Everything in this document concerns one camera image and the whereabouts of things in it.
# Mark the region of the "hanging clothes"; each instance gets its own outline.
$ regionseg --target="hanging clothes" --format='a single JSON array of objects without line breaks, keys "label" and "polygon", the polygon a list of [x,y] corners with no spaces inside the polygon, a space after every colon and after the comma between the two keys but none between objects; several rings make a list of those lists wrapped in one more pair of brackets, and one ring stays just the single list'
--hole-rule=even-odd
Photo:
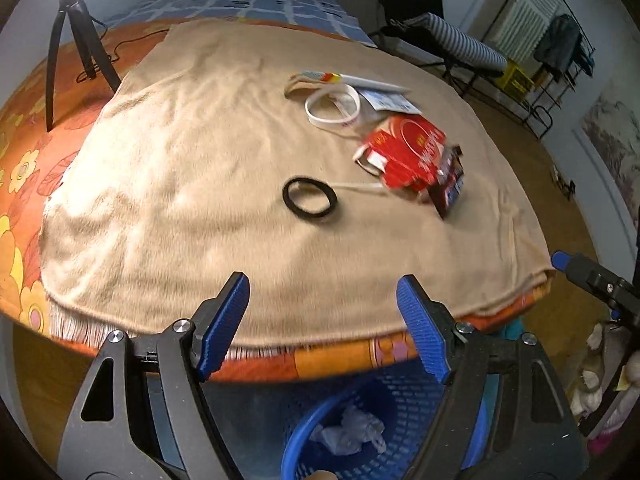
[{"label": "hanging clothes", "polygon": [[593,77],[593,57],[589,56],[584,51],[581,41],[578,41],[578,43],[575,44],[574,54],[571,57],[571,61],[584,70],[586,75]]},{"label": "hanging clothes", "polygon": [[574,57],[582,35],[580,26],[568,14],[556,16],[536,47],[533,57],[545,65],[554,79],[560,81]]}]

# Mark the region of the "blue gripper pad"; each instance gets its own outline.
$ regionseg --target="blue gripper pad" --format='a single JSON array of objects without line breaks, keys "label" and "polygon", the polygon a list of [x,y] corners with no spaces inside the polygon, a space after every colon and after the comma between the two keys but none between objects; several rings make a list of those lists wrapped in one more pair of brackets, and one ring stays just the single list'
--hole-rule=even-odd
[{"label": "blue gripper pad", "polygon": [[551,265],[560,272],[564,272],[567,264],[571,260],[571,255],[564,251],[556,251],[551,255]]},{"label": "blue gripper pad", "polygon": [[234,272],[218,296],[204,301],[193,316],[196,330],[192,351],[197,359],[195,368],[200,382],[222,366],[249,304],[249,294],[249,278],[242,272]]},{"label": "blue gripper pad", "polygon": [[455,325],[451,314],[443,304],[431,301],[410,274],[398,281],[396,301],[424,369],[441,384],[447,382],[451,374],[449,362]]}]

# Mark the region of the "yellow crate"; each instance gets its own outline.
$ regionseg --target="yellow crate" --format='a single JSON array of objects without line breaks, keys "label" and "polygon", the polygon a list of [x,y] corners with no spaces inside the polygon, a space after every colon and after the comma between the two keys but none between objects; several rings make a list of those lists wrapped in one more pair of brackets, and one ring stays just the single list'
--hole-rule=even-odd
[{"label": "yellow crate", "polygon": [[522,102],[533,89],[535,83],[516,62],[509,59],[507,61],[507,69],[500,78],[495,80],[495,85],[509,97]]}]

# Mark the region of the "metal screw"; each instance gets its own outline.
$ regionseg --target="metal screw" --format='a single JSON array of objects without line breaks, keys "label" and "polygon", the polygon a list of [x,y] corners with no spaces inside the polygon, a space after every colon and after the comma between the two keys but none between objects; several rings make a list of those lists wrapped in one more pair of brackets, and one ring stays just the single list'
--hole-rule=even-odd
[{"label": "metal screw", "polygon": [[188,329],[191,328],[191,321],[188,319],[179,319],[174,323],[174,332],[181,334],[182,332],[187,332]]},{"label": "metal screw", "polygon": [[538,338],[531,332],[525,332],[522,334],[522,342],[525,345],[535,346],[538,344]]},{"label": "metal screw", "polygon": [[124,338],[124,332],[122,330],[114,330],[107,336],[109,343],[118,343],[122,341],[122,338]]},{"label": "metal screw", "polygon": [[475,329],[476,327],[468,321],[459,321],[456,323],[456,330],[461,334],[471,334]]}]

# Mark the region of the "white label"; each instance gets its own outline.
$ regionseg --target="white label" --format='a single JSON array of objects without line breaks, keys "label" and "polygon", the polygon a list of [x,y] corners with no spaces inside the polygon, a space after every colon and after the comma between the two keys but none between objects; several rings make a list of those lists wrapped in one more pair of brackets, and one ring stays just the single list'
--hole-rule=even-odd
[{"label": "white label", "polygon": [[374,168],[378,168],[380,171],[385,170],[386,158],[380,155],[378,152],[370,152],[367,156],[367,162]]},{"label": "white label", "polygon": [[395,92],[379,92],[358,88],[358,92],[373,106],[377,112],[387,110],[403,114],[420,114],[420,110],[412,105],[406,97]]}]

